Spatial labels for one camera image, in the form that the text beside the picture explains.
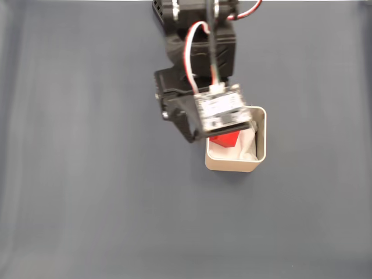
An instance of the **white wire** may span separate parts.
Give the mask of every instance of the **white wire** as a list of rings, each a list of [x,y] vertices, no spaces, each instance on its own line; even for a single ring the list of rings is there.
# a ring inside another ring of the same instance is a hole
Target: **white wire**
[[[199,93],[198,86],[194,80],[194,77],[192,75],[192,69],[191,69],[191,45],[192,45],[192,39],[194,38],[196,29],[202,25],[203,30],[206,34],[209,34],[209,28],[207,22],[196,22],[194,23],[186,36],[185,39],[185,51],[184,51],[184,64],[185,64],[185,72],[187,79],[191,85],[192,90],[194,91],[194,94]]]

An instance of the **small box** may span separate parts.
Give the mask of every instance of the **small box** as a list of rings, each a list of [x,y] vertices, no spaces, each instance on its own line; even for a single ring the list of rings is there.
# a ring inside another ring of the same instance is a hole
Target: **small box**
[[[223,147],[234,147],[237,144],[240,131],[210,137],[210,141]]]
[[[206,139],[205,165],[210,170],[251,172],[266,157],[266,111],[259,106],[248,106],[253,120],[257,123],[256,154],[258,160],[219,159],[211,155],[210,139]]]

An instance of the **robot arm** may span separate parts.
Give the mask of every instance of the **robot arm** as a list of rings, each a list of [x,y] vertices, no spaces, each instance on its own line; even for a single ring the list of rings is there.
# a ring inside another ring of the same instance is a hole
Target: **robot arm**
[[[261,2],[238,14],[238,0],[153,0],[174,64],[155,72],[156,98],[163,120],[172,121],[188,142],[249,128],[240,87],[228,86],[236,44],[231,21]]]

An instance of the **black plastic bracket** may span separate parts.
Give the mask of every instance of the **black plastic bracket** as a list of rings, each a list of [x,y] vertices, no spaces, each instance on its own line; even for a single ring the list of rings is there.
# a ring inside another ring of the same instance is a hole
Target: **black plastic bracket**
[[[158,99],[163,120],[172,121],[188,142],[239,131],[246,124],[231,126],[223,131],[205,132],[196,108],[194,93],[184,73],[184,40],[192,24],[206,21],[206,0],[153,0],[152,9],[164,29],[167,54],[174,66],[155,72]],[[225,83],[234,71],[236,37],[227,16],[238,14],[238,0],[219,0],[216,20],[217,66]],[[199,92],[209,90],[211,85],[208,37],[202,30],[195,33],[191,48],[191,65]],[[195,126],[191,131],[190,122]]]

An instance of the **red wire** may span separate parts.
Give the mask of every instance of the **red wire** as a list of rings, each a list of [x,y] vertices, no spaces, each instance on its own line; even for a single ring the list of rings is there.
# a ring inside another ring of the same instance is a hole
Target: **red wire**
[[[249,10],[247,10],[246,12],[241,13],[240,15],[238,15],[238,16],[237,16],[237,19],[243,19],[243,18],[245,18],[245,17],[251,15],[252,13],[254,13],[254,12],[258,9],[258,7],[261,5],[261,3],[262,3],[262,0],[258,0],[258,1],[254,4],[253,7],[251,7],[251,8],[250,8]],[[227,19],[229,19],[229,20],[234,20],[234,16],[233,16],[233,15],[229,15],[229,16],[227,17]]]

